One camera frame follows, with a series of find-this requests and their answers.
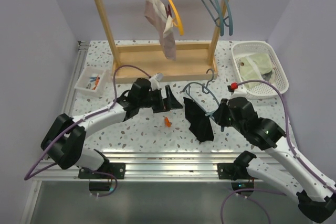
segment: lavender wall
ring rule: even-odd
[[[76,40],[56,0],[0,0],[0,223],[18,223],[39,145],[59,114]]]
[[[291,0],[268,42],[289,79],[290,118],[301,151],[336,180],[336,0]],[[326,223],[336,223],[336,214]]]
[[[213,21],[200,0],[173,0],[185,27],[182,39],[210,40]],[[290,0],[231,0],[234,35],[224,39],[265,40]],[[93,0],[57,0],[78,40],[106,39]],[[143,17],[144,0],[104,0],[116,40],[157,39]],[[176,39],[181,39],[176,32]]]

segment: patterned towel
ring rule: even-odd
[[[145,17],[159,32],[160,45],[166,58],[176,60],[173,18],[167,17],[164,4],[160,0],[146,0]]]

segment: red clothespin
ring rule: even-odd
[[[166,9],[167,17],[168,17],[168,16],[173,17],[173,15],[172,15],[172,10],[170,9],[170,5],[168,4],[167,7],[164,7],[164,8]]]

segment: orange object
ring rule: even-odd
[[[172,126],[172,123],[169,121],[167,117],[164,118],[164,125],[168,128]]]
[[[97,85],[98,85],[98,82],[99,82],[99,75],[97,75],[96,82],[95,82],[95,85],[94,85],[93,90],[96,90],[96,87],[97,87]]]

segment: wooden rack base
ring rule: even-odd
[[[192,81],[209,80],[215,70],[217,78],[217,64],[215,58],[208,64],[208,50],[210,42],[181,42],[176,43],[176,61],[167,60],[160,44],[118,45],[119,57],[122,65],[135,65],[149,74],[163,73],[163,81]],[[112,72],[117,68],[113,64]],[[116,83],[131,83],[144,74],[134,68],[121,68],[116,75]]]

